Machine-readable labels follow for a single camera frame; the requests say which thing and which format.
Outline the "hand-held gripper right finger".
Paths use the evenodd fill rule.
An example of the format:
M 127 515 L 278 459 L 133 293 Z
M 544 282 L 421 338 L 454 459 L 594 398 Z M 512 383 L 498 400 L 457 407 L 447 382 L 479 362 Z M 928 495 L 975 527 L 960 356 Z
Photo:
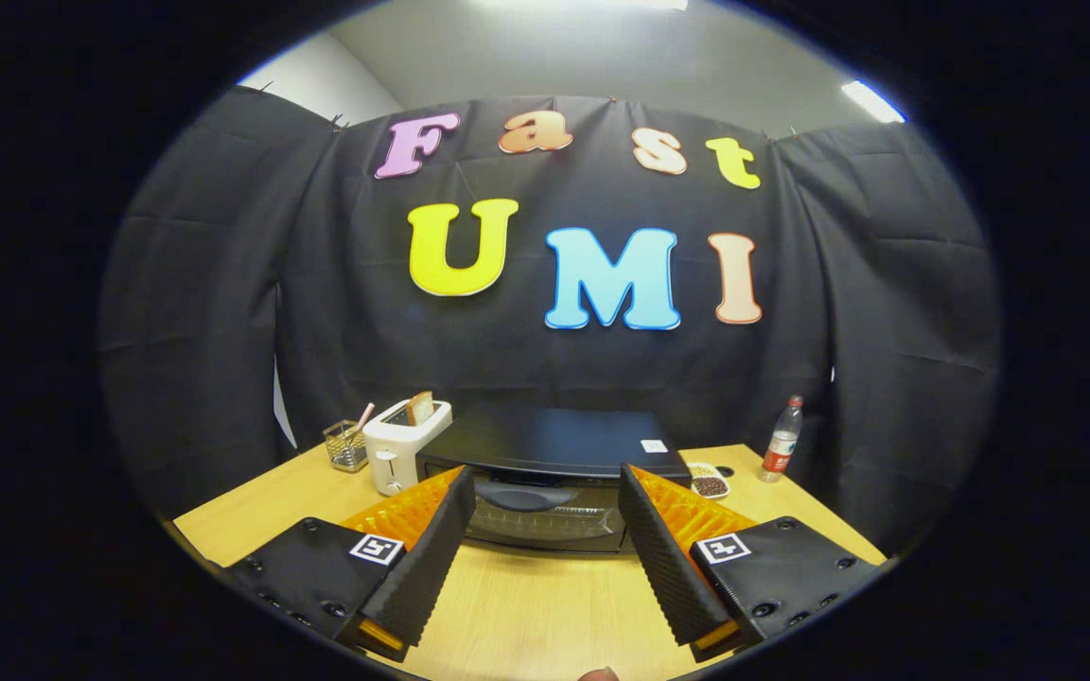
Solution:
M 752 520 L 635 465 L 620 469 L 618 503 L 673 637 L 697 662 L 779 637 L 881 573 L 798 518 Z

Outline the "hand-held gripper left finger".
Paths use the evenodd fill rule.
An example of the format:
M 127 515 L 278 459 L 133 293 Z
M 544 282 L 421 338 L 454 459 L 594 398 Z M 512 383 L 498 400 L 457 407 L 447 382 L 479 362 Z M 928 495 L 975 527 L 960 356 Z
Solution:
M 460 465 L 342 522 L 304 516 L 225 566 L 225 576 L 320 637 L 402 662 L 475 508 L 473 471 Z

